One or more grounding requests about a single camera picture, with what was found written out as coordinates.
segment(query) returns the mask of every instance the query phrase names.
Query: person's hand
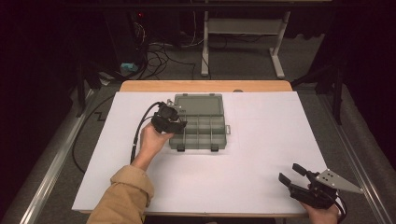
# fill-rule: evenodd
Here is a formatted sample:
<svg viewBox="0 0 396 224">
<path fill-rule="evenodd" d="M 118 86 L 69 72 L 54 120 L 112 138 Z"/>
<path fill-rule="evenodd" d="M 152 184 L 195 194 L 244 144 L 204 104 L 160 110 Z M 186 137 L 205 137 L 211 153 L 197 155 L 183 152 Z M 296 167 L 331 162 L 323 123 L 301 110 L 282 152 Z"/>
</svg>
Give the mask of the person's hand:
<svg viewBox="0 0 396 224">
<path fill-rule="evenodd" d="M 140 151 L 131 165 L 146 171 L 151 160 L 173 135 L 173 133 L 158 133 L 151 122 L 147 124 L 140 133 Z"/>
<path fill-rule="evenodd" d="M 312 224 L 336 224 L 338 220 L 338 208 L 333 204 L 329 209 L 317 209 L 306 203 L 300 204 L 308 212 Z"/>
</svg>

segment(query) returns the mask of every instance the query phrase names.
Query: white metal stand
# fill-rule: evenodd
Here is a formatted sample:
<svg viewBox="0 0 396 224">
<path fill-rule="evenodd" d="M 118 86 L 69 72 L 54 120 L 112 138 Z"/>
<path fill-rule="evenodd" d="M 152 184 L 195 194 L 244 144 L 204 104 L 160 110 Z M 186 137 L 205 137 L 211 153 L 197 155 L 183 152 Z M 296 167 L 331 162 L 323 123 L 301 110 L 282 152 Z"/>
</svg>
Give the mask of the white metal stand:
<svg viewBox="0 0 396 224">
<path fill-rule="evenodd" d="M 209 74 L 209 49 L 207 46 L 209 34 L 277 35 L 276 45 L 274 48 L 269 48 L 269 52 L 277 77 L 285 78 L 277 54 L 289 22 L 289 16 L 290 12 L 288 11 L 285 12 L 283 20 L 209 19 L 209 14 L 206 11 L 201 75 L 207 77 Z"/>
</svg>

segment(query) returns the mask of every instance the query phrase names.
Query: white tabletop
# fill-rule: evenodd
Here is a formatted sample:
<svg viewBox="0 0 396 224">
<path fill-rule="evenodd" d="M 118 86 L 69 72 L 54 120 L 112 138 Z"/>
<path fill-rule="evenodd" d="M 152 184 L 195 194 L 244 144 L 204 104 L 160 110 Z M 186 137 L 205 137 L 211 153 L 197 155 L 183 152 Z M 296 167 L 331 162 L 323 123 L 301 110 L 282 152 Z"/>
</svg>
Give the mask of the white tabletop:
<svg viewBox="0 0 396 224">
<path fill-rule="evenodd" d="M 183 92 L 118 92 L 72 209 L 91 211 L 110 186 L 110 177 L 129 163 L 134 133 L 155 102 Z M 148 168 L 155 195 L 147 214 L 185 216 L 290 217 L 305 214 L 279 173 L 305 187 L 299 163 L 322 172 L 326 164 L 296 92 L 221 93 L 227 146 L 219 152 L 165 144 Z M 154 107 L 149 115 L 158 110 Z"/>
</svg>

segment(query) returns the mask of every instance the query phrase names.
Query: person's arm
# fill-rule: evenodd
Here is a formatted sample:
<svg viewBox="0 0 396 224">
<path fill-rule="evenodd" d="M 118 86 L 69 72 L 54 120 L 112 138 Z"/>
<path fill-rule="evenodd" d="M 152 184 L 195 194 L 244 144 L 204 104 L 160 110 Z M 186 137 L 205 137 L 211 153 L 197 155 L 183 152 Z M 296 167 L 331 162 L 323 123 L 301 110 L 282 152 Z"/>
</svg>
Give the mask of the person's arm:
<svg viewBox="0 0 396 224">
<path fill-rule="evenodd" d="M 308 212 L 312 224 L 336 224 L 338 220 L 338 208 L 333 204 L 329 209 L 316 209 L 308 204 L 300 204 Z"/>
<path fill-rule="evenodd" d="M 87 223 L 142 223 L 141 217 L 154 194 L 146 174 L 149 164 L 171 138 L 160 134 L 151 123 L 140 134 L 140 151 L 131 165 L 111 177 L 111 186 L 92 211 Z"/>
</svg>

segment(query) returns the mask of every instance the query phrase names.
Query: brown sleeve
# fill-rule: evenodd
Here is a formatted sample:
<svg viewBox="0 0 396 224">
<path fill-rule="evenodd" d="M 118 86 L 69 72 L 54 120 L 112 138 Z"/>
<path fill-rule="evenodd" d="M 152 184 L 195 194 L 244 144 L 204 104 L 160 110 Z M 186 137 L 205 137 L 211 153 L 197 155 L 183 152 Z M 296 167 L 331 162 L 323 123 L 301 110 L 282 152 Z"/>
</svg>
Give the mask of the brown sleeve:
<svg viewBox="0 0 396 224">
<path fill-rule="evenodd" d="M 154 187 L 147 174 L 131 165 L 124 166 L 111 177 L 111 186 L 87 223 L 142 223 L 153 195 Z"/>
</svg>

